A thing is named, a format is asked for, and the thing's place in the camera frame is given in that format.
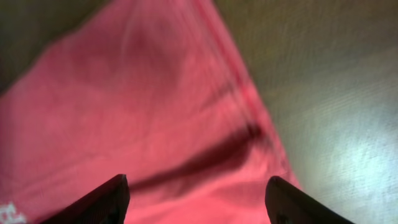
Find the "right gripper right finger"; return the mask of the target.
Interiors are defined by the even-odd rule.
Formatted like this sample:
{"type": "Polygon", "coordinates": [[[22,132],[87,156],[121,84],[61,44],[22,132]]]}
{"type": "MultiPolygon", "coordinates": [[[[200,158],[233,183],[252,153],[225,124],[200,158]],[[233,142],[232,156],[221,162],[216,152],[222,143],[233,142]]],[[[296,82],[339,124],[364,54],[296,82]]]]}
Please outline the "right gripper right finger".
{"type": "Polygon", "coordinates": [[[353,224],[276,175],[267,183],[265,205],[271,224],[353,224]]]}

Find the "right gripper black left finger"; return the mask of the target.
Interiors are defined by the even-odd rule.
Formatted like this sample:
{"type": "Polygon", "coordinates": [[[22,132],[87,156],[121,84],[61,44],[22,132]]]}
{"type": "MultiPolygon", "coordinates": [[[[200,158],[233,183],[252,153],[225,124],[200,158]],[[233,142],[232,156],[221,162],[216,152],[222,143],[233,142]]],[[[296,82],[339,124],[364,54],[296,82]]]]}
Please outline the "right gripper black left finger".
{"type": "Polygon", "coordinates": [[[43,223],[123,224],[129,201],[126,175],[118,174],[43,223]]]}

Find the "red printed t-shirt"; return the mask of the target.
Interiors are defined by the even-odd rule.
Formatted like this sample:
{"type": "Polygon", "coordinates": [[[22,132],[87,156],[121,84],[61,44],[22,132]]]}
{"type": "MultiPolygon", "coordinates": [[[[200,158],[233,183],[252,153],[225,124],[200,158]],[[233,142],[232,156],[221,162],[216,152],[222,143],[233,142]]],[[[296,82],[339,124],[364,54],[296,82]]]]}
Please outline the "red printed t-shirt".
{"type": "Polygon", "coordinates": [[[126,223],[268,223],[295,176],[212,1],[114,1],[1,97],[1,222],[37,223],[117,174],[126,223]]]}

